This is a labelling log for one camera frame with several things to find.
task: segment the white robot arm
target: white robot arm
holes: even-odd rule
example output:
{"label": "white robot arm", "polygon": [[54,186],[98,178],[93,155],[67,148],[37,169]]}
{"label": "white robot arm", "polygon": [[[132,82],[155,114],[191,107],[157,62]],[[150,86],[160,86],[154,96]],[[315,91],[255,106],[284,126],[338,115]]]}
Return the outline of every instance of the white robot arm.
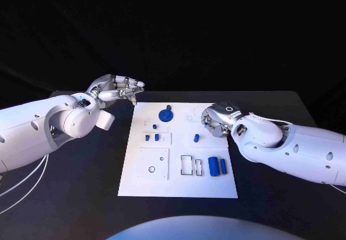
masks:
{"label": "white robot arm", "polygon": [[346,186],[344,135],[252,113],[245,115],[226,102],[206,108],[201,124],[213,136],[230,134],[249,161],[311,182]]}
{"label": "white robot arm", "polygon": [[118,99],[128,99],[135,105],[142,87],[141,81],[106,74],[85,93],[0,110],[0,173],[27,165],[67,141],[82,138],[95,125],[108,130],[114,116],[102,109]]}

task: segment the white cable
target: white cable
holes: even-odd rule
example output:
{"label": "white cable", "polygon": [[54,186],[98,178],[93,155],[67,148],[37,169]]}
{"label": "white cable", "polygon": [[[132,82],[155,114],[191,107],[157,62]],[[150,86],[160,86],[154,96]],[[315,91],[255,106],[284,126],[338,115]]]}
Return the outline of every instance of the white cable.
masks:
{"label": "white cable", "polygon": [[44,170],[46,170],[47,162],[49,162],[49,154],[47,154],[44,157],[46,157],[46,159],[44,159],[44,167],[43,167],[43,171],[41,171],[41,174],[40,174],[40,176],[39,176],[37,182],[34,183],[31,189],[28,190],[28,192],[26,193],[26,195],[20,198],[20,200],[18,200],[10,207],[7,207],[7,208],[0,212],[0,214],[3,214],[8,209],[11,209],[11,208],[20,203],[20,201],[26,198],[26,196],[28,195],[28,193],[33,191],[36,185],[39,184],[39,181],[40,181],[40,179],[41,179],[41,176],[43,176],[43,173],[44,173]]}
{"label": "white cable", "polygon": [[346,191],[343,191],[341,189],[338,189],[334,185],[328,184],[336,190],[338,190],[341,193],[346,194]]}
{"label": "white cable", "polygon": [[46,158],[47,158],[47,155],[41,158],[41,161],[40,161],[37,167],[33,169],[33,171],[31,171],[30,174],[26,176],[26,178],[24,178],[7,191],[4,191],[4,192],[0,194],[0,197],[1,197],[5,193],[8,193],[8,192],[26,181],[26,179],[33,175],[33,173],[34,173],[36,170],[39,169],[41,163],[44,162]]}
{"label": "white cable", "polygon": [[255,116],[256,118],[262,119],[262,120],[268,120],[268,121],[274,121],[274,122],[281,122],[285,123],[287,125],[292,125],[292,123],[289,123],[288,121],[282,121],[282,120],[276,120],[276,119],[271,119],[262,116],[255,115],[252,112],[249,112],[250,116]]}

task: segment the blue cylinder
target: blue cylinder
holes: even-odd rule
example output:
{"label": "blue cylinder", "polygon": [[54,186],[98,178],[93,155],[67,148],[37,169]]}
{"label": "blue cylinder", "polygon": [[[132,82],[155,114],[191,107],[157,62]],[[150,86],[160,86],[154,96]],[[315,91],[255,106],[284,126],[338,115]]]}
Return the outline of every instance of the blue cylinder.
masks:
{"label": "blue cylinder", "polygon": [[158,112],[158,119],[168,122],[173,119],[171,106],[167,105],[165,109]]}
{"label": "blue cylinder", "polygon": [[227,174],[225,159],[220,159],[219,162],[220,162],[220,170],[222,170],[222,174]]}
{"label": "blue cylinder", "polygon": [[196,135],[194,135],[193,142],[196,143],[196,142],[199,141],[199,139],[200,139],[200,136],[196,134]]}
{"label": "blue cylinder", "polygon": [[216,177],[220,175],[219,162],[214,156],[207,158],[210,176]]}

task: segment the black table surface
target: black table surface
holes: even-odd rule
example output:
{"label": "black table surface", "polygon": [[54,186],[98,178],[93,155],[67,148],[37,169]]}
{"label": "black table surface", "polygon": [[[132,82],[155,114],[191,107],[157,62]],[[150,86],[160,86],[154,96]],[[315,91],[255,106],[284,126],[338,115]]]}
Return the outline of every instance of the black table surface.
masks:
{"label": "black table surface", "polygon": [[[52,95],[72,94],[54,92]],[[314,127],[291,91],[142,92],[138,102],[229,101],[256,115]],[[237,199],[118,196],[134,106],[119,100],[105,109],[115,120],[108,131],[67,142],[49,155],[33,192],[0,215],[0,239],[105,239],[139,223],[173,216],[206,215],[248,220],[302,237],[344,239],[346,195],[242,157],[227,138]],[[28,174],[39,161],[4,174],[0,192]],[[39,173],[1,197],[4,209],[31,188]]]}

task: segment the black curtain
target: black curtain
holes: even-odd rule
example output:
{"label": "black curtain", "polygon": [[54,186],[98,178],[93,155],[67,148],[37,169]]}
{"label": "black curtain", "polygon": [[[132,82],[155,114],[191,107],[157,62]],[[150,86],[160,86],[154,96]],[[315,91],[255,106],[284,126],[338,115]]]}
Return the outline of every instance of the black curtain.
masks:
{"label": "black curtain", "polygon": [[[325,121],[321,110],[346,102],[346,44],[343,19],[324,13],[222,2],[1,3],[0,107],[83,91],[114,73],[147,91],[295,91]],[[333,115],[324,128],[341,124]]]}

